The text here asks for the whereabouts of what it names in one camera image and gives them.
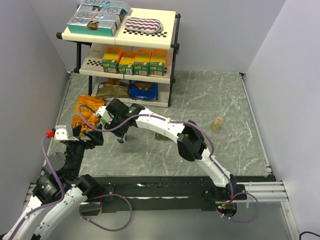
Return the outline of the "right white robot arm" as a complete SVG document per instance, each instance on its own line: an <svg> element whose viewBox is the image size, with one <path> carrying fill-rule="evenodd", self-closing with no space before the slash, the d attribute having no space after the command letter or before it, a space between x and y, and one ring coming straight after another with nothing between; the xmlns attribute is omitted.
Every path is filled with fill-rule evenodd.
<svg viewBox="0 0 320 240"><path fill-rule="evenodd" d="M105 129L121 143L126 140L129 127L150 130L169 138L177 144L181 158L196 163L205 171L223 199L235 195L233 176L216 160L212 141L193 121L171 120L136 103L128 106L119 99L100 107L98 113L106 122Z"/></svg>

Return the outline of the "green weekly pill organizer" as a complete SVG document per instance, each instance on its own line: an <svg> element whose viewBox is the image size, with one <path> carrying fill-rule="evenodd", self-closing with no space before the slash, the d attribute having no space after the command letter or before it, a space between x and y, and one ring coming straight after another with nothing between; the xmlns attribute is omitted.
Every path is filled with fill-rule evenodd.
<svg viewBox="0 0 320 240"><path fill-rule="evenodd" d="M170 140L170 138L168 138L160 133L157 133L157 132L155 133L154 137L156 140L160 140L160 141L169 141Z"/></svg>

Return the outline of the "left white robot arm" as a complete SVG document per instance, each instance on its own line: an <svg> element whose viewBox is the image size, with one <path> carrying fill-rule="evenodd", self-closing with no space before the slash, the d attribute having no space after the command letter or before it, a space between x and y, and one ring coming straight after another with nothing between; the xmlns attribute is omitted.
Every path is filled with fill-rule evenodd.
<svg viewBox="0 0 320 240"><path fill-rule="evenodd" d="M45 240L74 208L85 201L95 200L100 192L98 182L89 174L79 175L85 150L104 143L102 125L83 133L82 127L56 126L45 133L42 142L53 138L66 145L64 153L44 154L44 172L32 191L24 211L2 240Z"/></svg>

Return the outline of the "dark white-capped pill bottle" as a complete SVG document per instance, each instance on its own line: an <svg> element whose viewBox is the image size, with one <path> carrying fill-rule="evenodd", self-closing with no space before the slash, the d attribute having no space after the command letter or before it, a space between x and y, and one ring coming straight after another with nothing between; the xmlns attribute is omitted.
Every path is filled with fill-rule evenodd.
<svg viewBox="0 0 320 240"><path fill-rule="evenodd" d="M126 133L116 134L116 139L119 143L123 144L127 141L127 134Z"/></svg>

